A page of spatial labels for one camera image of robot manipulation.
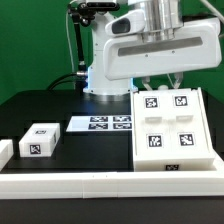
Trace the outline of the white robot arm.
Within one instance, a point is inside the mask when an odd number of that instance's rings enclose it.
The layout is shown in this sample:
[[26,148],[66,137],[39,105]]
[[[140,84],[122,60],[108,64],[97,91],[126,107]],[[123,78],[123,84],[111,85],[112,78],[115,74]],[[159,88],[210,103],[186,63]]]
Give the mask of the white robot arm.
[[152,76],[167,75],[177,89],[185,71],[213,68],[222,60],[221,14],[208,0],[199,0],[213,14],[185,21],[181,0],[86,0],[94,11],[112,11],[126,3],[129,11],[108,22],[104,32],[104,76],[111,81],[140,78],[149,88]]

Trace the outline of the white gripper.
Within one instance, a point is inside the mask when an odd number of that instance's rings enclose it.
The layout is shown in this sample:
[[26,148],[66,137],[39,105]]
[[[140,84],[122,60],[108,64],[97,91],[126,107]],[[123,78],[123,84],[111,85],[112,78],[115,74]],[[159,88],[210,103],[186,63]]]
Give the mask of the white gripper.
[[174,30],[168,40],[146,40],[143,11],[133,10],[105,26],[109,40],[103,48],[104,74],[109,80],[142,78],[152,91],[150,77],[168,75],[173,89],[178,89],[185,71],[213,68],[222,60],[217,18],[189,21]]

